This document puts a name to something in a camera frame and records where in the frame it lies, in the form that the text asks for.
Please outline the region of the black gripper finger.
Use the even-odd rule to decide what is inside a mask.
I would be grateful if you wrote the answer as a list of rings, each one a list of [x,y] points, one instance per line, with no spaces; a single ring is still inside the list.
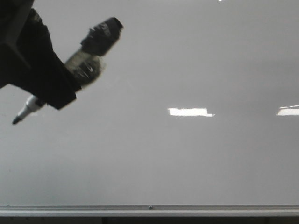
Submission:
[[[0,86],[17,86],[56,109],[76,99],[80,85],[54,52],[32,0],[0,2]]]

